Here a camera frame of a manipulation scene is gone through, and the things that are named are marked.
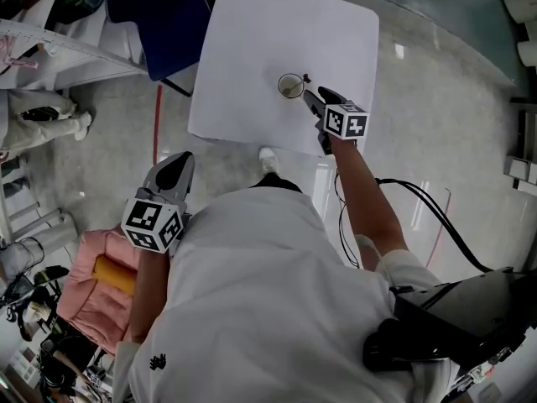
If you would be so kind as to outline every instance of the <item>gray floor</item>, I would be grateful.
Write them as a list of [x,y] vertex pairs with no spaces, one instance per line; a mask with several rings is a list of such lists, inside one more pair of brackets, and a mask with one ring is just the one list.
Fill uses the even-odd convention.
[[523,94],[529,93],[528,69],[517,54],[515,24],[502,0],[386,0],[433,20],[479,51]]
[[[382,0],[348,0],[380,17],[378,77],[365,158],[378,177],[422,185],[474,254],[497,268],[519,266],[534,237],[537,199],[511,188],[505,155],[516,142],[508,106],[513,84],[462,40]],[[193,70],[178,76],[191,87]],[[88,137],[57,139],[29,153],[33,192],[72,212],[80,230],[110,228],[151,166],[157,86],[136,76],[74,88],[96,120]],[[195,212],[220,194],[255,183],[258,145],[210,143],[186,132],[190,100],[164,88],[159,157],[191,150]],[[283,176],[310,195],[336,248],[339,205],[330,159],[277,151]],[[385,189],[409,247],[443,280],[477,273],[435,218],[403,188]],[[347,236],[350,236],[346,218]]]

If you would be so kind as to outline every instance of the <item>blue chair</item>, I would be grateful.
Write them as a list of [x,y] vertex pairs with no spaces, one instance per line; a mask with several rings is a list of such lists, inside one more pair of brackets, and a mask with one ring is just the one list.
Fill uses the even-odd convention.
[[206,0],[107,0],[113,23],[137,24],[149,77],[191,97],[168,76],[200,60],[211,10]]

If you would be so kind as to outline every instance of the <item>white shirt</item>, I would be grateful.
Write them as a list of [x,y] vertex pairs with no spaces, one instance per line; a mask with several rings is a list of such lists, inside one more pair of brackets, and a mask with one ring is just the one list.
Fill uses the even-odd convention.
[[[381,374],[362,364],[364,340],[393,316],[383,273],[416,289],[440,283],[407,251],[385,255],[379,273],[346,267],[299,192],[221,196],[190,220],[143,345],[118,344],[113,401],[440,401],[450,362]],[[151,369],[162,354],[165,367]]]

